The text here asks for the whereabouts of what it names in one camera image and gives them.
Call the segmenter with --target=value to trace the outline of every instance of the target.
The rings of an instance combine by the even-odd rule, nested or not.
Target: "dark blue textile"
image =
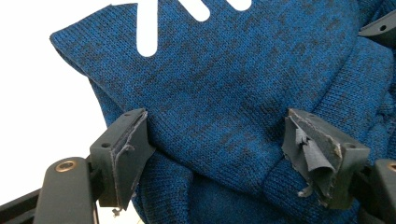
[[[220,0],[194,20],[159,3],[159,43],[135,46],[136,5],[109,6],[50,40],[91,81],[107,125],[145,107],[148,161],[134,198],[146,223],[351,223],[347,211],[299,198],[304,180],[285,161],[289,107],[326,119],[396,159],[394,51],[358,37],[394,0],[259,1],[235,11]]]

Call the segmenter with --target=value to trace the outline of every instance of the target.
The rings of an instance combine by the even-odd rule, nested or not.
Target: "blue cloth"
[[[359,29],[395,0],[259,1],[244,12],[207,0],[194,20],[159,3],[159,43],[135,46],[136,5],[108,6],[50,40],[86,76],[106,123],[145,107],[158,148],[134,198],[146,223],[351,223],[327,210],[285,161],[289,107],[312,112],[396,159],[395,51]]]

